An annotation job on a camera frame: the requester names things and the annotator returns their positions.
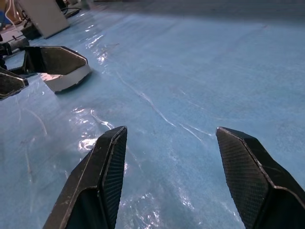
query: blue floor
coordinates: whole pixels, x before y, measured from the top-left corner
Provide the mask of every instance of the blue floor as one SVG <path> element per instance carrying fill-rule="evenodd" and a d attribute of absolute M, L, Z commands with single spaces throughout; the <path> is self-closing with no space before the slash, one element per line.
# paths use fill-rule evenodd
<path fill-rule="evenodd" d="M 257 137 L 305 188 L 305 8 L 277 6 L 90 3 L 32 41 L 78 51 L 93 73 L 59 95 L 33 76 L 0 102 L 0 228 L 42 228 L 72 169 L 120 125 L 117 229 L 244 228 L 218 126 Z"/>

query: carbon fiber texture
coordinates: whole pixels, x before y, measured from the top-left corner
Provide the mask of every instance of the carbon fiber texture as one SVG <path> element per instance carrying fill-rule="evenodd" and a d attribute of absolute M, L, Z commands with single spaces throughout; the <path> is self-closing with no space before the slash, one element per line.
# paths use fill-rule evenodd
<path fill-rule="evenodd" d="M 116 139 L 114 143 L 103 177 L 102 189 L 106 204 L 109 229 L 114 229 L 121 198 L 121 190 L 124 176 L 125 150 L 127 130 Z"/>
<path fill-rule="evenodd" d="M 268 192 L 268 183 L 238 137 L 218 130 L 217 139 L 231 196 L 246 229 L 253 229 Z"/>

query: plastic sheet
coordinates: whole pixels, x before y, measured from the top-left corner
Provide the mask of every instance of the plastic sheet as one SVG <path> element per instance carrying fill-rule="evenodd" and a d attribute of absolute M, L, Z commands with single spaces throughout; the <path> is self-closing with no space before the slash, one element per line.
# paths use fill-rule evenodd
<path fill-rule="evenodd" d="M 196 17 L 185 6 L 166 14 L 172 8 L 101 4 L 31 43 L 74 49 L 93 73 L 60 94 L 33 76 L 0 102 L 0 228 L 42 228 L 69 173 L 120 125 L 128 147 L 118 229 L 244 228 L 217 126 L 256 136 L 305 187 L 303 27 L 199 17 L 198 6 Z"/>

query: blue plastic sheeting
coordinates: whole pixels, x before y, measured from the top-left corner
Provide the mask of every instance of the blue plastic sheeting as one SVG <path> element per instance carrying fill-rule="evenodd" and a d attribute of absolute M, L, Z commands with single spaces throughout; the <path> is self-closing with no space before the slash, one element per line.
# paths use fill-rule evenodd
<path fill-rule="evenodd" d="M 117 229 L 244 228 L 218 126 L 256 136 L 305 187 L 301 21 L 182 1 L 91 7 L 31 45 L 74 49 L 92 75 L 62 94 L 33 76 L 0 102 L 0 228 L 42 228 L 73 168 L 120 125 L 128 147 Z M 217 14 L 225 8 L 234 17 Z"/>

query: floor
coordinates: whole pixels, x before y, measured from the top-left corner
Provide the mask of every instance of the floor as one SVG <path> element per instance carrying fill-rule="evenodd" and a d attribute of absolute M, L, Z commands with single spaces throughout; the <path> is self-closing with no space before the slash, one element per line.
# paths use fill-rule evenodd
<path fill-rule="evenodd" d="M 117 229 L 244 228 L 218 126 L 257 137 L 305 188 L 304 5 L 83 8 L 69 29 L 31 45 L 78 51 L 91 76 L 57 95 L 33 76 L 0 103 L 0 228 L 42 228 L 72 169 L 120 125 L 128 126 L 128 147 Z"/>

